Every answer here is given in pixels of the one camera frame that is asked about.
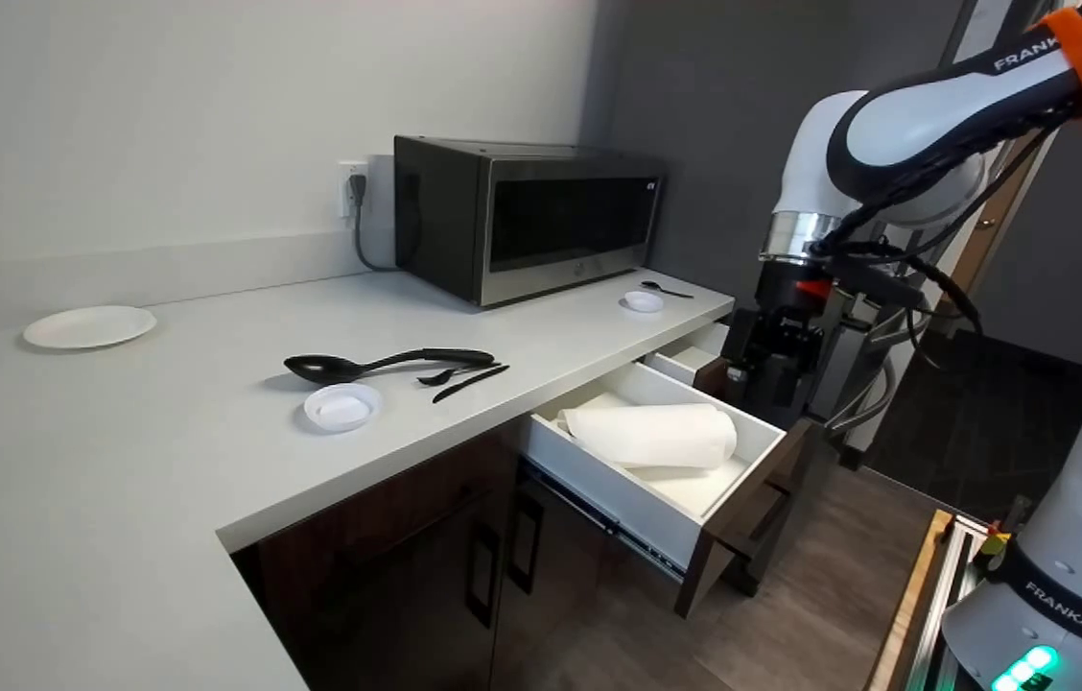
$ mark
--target black utensil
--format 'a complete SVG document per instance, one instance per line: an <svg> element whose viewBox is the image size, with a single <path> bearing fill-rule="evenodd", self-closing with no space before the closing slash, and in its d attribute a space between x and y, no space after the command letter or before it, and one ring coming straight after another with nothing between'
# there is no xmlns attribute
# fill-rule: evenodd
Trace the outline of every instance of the black utensil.
<svg viewBox="0 0 1082 691"><path fill-rule="evenodd" d="M657 279L640 279L640 287L665 290L665 294L675 294L675 298L695 298L690 290L675 290L675 287L665 287L665 283L657 283Z"/></svg>
<svg viewBox="0 0 1082 691"><path fill-rule="evenodd" d="M475 371L475 377L468 377L468 379L456 379L456 384L440 388L440 391L434 397L434 404L440 404L440 399L450 399L450 397L456 397L456 391L463 391L463 388L472 388L472 384L478 384L478 379L492 379L492 377L500 377L500 371L505 371L503 361L492 366L492 370L482 370L482 371Z"/></svg>
<svg viewBox="0 0 1082 691"><path fill-rule="evenodd" d="M400 361L450 361L450 366L463 366L463 370L495 366L495 357L482 354L482 348L405 348L405 354L369 361L369 366L358 366L358 361L344 361L344 357L324 357L324 354L282 357L289 371L295 371L312 384L344 384L344 379L358 379L373 370L386 370L386 366L400 366Z"/></svg>
<svg viewBox="0 0 1082 691"><path fill-rule="evenodd" d="M440 388L440 384L452 379L452 371L456 371L456 370L437 370L437 371L431 371L431 377L417 377L417 384L422 384L422 388Z"/></svg>

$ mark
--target wooden floor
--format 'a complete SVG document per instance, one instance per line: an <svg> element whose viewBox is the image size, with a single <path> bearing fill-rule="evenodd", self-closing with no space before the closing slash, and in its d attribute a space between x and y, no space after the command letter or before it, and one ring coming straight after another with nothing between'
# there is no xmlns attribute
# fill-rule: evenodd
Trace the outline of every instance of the wooden floor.
<svg viewBox="0 0 1082 691"><path fill-rule="evenodd" d="M978 518L1041 500L1082 425L1082 366L972 335L926 338L868 464Z"/></svg>
<svg viewBox="0 0 1082 691"><path fill-rule="evenodd" d="M816 446L804 494L755 599L717 587L688 622L668 581L619 558L622 587L587 603L593 627L543 644L521 686L606 691L854 691L915 558L931 500Z"/></svg>

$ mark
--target microwave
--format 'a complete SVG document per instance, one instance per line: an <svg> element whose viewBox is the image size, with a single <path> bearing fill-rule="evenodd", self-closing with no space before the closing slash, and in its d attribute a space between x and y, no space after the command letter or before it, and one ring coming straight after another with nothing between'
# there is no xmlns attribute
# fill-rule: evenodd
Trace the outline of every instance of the microwave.
<svg viewBox="0 0 1082 691"><path fill-rule="evenodd" d="M645 260L665 166L587 144L395 139L395 266L495 308Z"/></svg>

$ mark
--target white countertop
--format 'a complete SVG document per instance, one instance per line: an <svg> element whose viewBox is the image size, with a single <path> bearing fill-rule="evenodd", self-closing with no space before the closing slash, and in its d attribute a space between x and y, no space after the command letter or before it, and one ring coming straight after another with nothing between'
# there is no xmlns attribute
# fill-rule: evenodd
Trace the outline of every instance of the white countertop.
<svg viewBox="0 0 1082 691"><path fill-rule="evenodd" d="M90 354L0 335L0 686L301 686L230 548L269 536L463 439L503 425L727 315L695 298L619 308L635 278L475 311L410 278L358 278L157 308L159 331ZM492 348L510 371L446 404L373 377L383 409L312 435L289 354L373 361Z"/></svg>

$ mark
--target open drawer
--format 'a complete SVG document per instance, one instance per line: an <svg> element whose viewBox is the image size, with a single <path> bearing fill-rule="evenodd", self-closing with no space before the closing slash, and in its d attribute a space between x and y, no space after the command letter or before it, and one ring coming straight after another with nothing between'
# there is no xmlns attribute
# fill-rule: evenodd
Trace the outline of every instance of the open drawer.
<svg viewBox="0 0 1082 691"><path fill-rule="evenodd" d="M657 404L708 404L721 407L735 425L734 468L706 473L698 481L645 481L629 468L589 458L578 449L567 431L556 422L562 407L578 404L606 407L657 407ZM668 567L675 581L688 581L695 551L700 546L706 527L721 513L721 505L735 501L741 489L753 484L753 473L770 458L784 441L784 431L725 407L657 370L629 366L619 370L548 407L530 416L521 431L521 453L567 494L574 494L587 510L593 510L606 527L613 527L635 551L651 558L651 564Z"/></svg>
<svg viewBox="0 0 1082 691"><path fill-rule="evenodd" d="M721 357L725 340L727 340L727 325L708 324L708 325L647 354L645 366L661 370L661 371L668 371L684 384L695 384L695 377Z"/></svg>

